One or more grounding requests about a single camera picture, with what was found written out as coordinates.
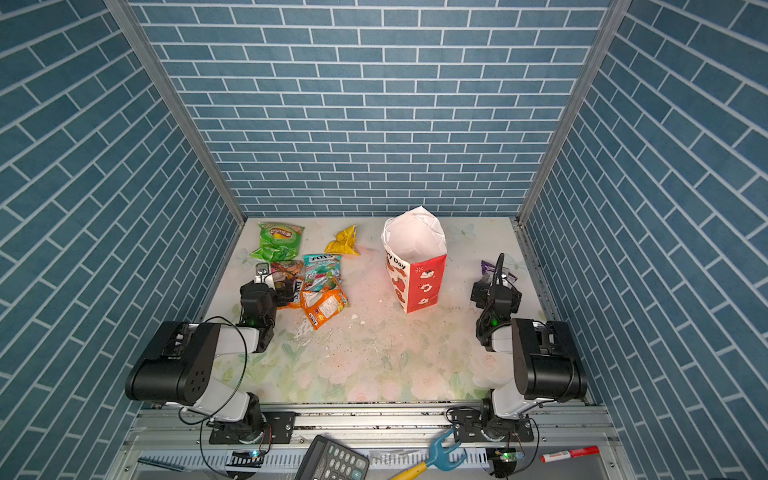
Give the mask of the purple snack packet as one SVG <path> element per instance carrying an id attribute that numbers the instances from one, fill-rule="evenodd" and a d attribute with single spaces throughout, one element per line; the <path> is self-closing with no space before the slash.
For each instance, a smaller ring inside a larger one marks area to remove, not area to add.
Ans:
<path id="1" fill-rule="evenodd" d="M 482 260 L 481 261 L 481 281 L 484 283 L 490 284 L 494 274 L 495 274 L 495 264 Z M 513 285 L 518 280 L 518 278 L 511 273 L 510 269 L 507 266 L 503 266 L 501 268 L 501 280 L 505 284 Z"/>

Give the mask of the yellow snack packet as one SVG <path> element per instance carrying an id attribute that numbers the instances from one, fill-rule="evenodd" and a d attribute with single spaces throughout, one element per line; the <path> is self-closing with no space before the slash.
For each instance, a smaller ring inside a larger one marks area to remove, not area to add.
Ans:
<path id="1" fill-rule="evenodd" d="M 332 255 L 354 255 L 360 253 L 356 248 L 357 225 L 352 225 L 339 231 L 335 239 L 328 243 L 324 252 Z"/>

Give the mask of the teal pink snack packet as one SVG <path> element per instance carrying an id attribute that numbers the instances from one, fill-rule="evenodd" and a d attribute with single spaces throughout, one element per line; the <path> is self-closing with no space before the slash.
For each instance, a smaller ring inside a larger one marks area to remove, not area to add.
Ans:
<path id="1" fill-rule="evenodd" d="M 303 257 L 303 290 L 321 291 L 331 280 L 341 278 L 341 256 L 333 254 L 309 254 Z"/>

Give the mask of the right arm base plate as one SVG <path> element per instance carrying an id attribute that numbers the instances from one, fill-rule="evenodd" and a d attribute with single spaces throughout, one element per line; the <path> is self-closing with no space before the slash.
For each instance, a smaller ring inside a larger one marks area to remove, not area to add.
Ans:
<path id="1" fill-rule="evenodd" d="M 467 406 L 449 408 L 445 416 L 457 442 L 517 443 L 534 440 L 531 423 L 526 420 L 503 419 Z"/>

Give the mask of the orange pink snack packet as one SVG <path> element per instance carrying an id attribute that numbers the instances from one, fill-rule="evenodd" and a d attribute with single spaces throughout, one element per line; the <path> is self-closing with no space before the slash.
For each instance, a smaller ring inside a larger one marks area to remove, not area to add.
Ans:
<path id="1" fill-rule="evenodd" d="M 348 299 L 340 287 L 324 287 L 321 291 L 303 290 L 300 305 L 314 330 L 340 313 L 348 305 Z"/>

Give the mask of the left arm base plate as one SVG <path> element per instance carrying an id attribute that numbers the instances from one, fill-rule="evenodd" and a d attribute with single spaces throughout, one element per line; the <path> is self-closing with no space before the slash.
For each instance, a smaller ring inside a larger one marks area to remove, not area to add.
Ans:
<path id="1" fill-rule="evenodd" d="M 237 422 L 213 421 L 209 443 L 211 445 L 269 445 L 288 444 L 295 426 L 296 413 L 291 411 L 247 414 Z"/>

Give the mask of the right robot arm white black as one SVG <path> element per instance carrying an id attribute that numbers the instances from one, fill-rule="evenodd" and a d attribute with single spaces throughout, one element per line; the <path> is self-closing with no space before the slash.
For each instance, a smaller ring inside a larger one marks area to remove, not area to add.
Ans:
<path id="1" fill-rule="evenodd" d="M 533 439 L 528 412 L 547 403 L 582 400 L 587 373 L 567 323 L 514 318 L 522 294 L 501 280 L 473 284 L 470 300 L 482 310 L 476 338 L 488 352 L 509 354 L 513 379 L 490 390 L 479 427 L 490 441 Z"/>

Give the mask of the red white paper gift bag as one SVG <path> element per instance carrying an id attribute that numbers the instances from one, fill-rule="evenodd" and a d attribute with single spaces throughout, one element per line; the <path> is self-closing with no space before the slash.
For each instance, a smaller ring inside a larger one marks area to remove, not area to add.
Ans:
<path id="1" fill-rule="evenodd" d="M 436 305 L 447 262 L 440 221 L 417 207 L 385 222 L 381 240 L 395 294 L 406 313 Z"/>

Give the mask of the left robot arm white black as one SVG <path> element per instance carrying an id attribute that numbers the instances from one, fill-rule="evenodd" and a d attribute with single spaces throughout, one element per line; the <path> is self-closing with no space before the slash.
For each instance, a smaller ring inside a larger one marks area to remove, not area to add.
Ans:
<path id="1" fill-rule="evenodd" d="M 255 393 L 230 387 L 214 377 L 217 358 L 240 354 L 248 360 L 266 351 L 274 335 L 277 310 L 294 298 L 286 281 L 250 281 L 240 287 L 239 320 L 222 316 L 201 323 L 161 324 L 128 375 L 125 393 L 134 401 L 173 403 L 200 415 L 214 445 L 290 442 L 296 415 L 265 413 Z"/>

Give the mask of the green snack packet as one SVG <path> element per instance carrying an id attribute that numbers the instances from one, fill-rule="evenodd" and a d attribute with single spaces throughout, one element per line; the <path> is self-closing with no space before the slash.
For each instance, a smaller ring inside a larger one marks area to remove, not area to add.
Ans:
<path id="1" fill-rule="evenodd" d="M 289 261 L 300 251 L 304 228 L 282 222 L 260 222 L 260 244 L 250 256 L 266 262 Z"/>

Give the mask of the orange colourful snack packet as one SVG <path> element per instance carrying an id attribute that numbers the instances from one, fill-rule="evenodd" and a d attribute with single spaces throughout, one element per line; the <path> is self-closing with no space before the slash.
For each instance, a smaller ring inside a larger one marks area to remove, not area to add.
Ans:
<path id="1" fill-rule="evenodd" d="M 303 286 L 303 262 L 301 260 L 290 261 L 276 261 L 271 262 L 271 272 L 276 280 L 282 280 L 286 278 L 294 278 L 298 280 L 298 305 L 297 306 L 278 306 L 279 308 L 292 308 L 296 309 L 300 307 L 300 295 Z"/>

